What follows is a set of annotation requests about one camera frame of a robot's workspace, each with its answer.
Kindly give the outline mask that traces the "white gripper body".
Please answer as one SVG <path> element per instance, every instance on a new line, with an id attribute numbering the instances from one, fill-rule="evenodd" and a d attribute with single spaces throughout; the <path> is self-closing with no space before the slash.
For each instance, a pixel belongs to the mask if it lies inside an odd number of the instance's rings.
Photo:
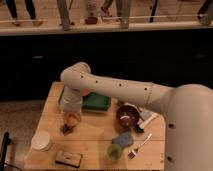
<path id="1" fill-rule="evenodd" d="M 60 107 L 63 112 L 79 113 L 82 108 L 82 93 L 79 90 L 74 90 L 64 87 L 60 97 Z"/>

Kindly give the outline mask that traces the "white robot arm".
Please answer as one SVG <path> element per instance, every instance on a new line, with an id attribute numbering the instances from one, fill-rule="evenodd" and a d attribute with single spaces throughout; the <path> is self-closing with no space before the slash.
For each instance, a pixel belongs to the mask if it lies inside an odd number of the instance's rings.
<path id="1" fill-rule="evenodd" d="M 168 87 L 93 75 L 78 62 L 60 75 L 61 106 L 82 108 L 88 90 L 156 112 L 165 118 L 164 171 L 213 171 L 213 89 L 200 84 Z"/>

